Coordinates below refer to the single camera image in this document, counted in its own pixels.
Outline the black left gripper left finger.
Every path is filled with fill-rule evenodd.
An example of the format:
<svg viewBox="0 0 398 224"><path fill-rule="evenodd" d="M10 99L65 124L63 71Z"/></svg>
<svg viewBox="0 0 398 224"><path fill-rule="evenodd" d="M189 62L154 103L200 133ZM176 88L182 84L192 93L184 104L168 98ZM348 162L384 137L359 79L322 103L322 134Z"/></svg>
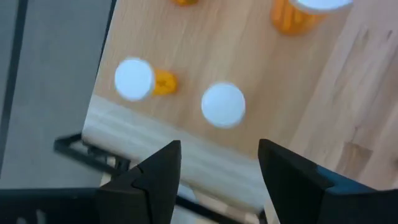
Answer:
<svg viewBox="0 0 398 224"><path fill-rule="evenodd" d="M98 188L0 190L0 224L170 224L181 160L173 140Z"/></svg>

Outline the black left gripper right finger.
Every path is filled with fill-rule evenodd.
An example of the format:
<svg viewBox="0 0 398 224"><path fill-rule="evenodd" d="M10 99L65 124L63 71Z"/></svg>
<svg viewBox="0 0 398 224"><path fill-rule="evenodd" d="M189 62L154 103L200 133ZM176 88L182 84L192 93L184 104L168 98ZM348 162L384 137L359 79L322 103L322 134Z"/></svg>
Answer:
<svg viewBox="0 0 398 224"><path fill-rule="evenodd" d="M268 139L257 156L280 224L398 224L398 189L372 189Z"/></svg>

